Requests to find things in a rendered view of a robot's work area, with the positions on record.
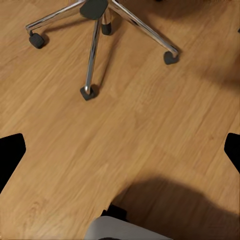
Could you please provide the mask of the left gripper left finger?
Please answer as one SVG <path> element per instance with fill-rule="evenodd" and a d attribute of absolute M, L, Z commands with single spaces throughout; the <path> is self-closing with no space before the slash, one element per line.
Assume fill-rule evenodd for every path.
<path fill-rule="evenodd" d="M 22 133 L 0 138 L 0 193 L 26 153 Z"/>

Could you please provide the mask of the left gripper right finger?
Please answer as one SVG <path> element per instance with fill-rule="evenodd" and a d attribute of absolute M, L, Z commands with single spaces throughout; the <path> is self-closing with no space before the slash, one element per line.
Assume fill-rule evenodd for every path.
<path fill-rule="evenodd" d="M 235 133 L 228 133 L 224 151 L 240 173 L 240 135 Z"/>

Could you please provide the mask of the swivel chair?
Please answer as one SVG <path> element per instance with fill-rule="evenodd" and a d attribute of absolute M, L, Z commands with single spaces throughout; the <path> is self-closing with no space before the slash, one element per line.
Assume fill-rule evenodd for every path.
<path fill-rule="evenodd" d="M 163 58 L 167 65 L 175 64 L 178 62 L 179 50 L 172 43 L 167 41 L 154 29 L 152 29 L 145 22 L 143 22 L 140 18 L 138 18 L 135 14 L 133 14 L 130 10 L 124 7 L 121 3 L 119 3 L 117 0 L 79 0 L 25 27 L 27 32 L 29 33 L 30 43 L 33 44 L 37 49 L 39 49 L 40 46 L 45 43 L 45 40 L 39 33 L 33 33 L 33 30 L 79 13 L 81 16 L 95 20 L 85 87 L 80 89 L 80 92 L 86 101 L 89 101 L 93 97 L 95 97 L 95 92 L 91 88 L 91 85 L 100 30 L 104 35 L 110 35 L 110 33 L 112 32 L 111 11 L 116 12 L 121 17 L 130 22 L 132 25 L 134 25 L 136 28 L 140 29 L 150 38 L 165 47 L 168 51 L 165 52 Z"/>

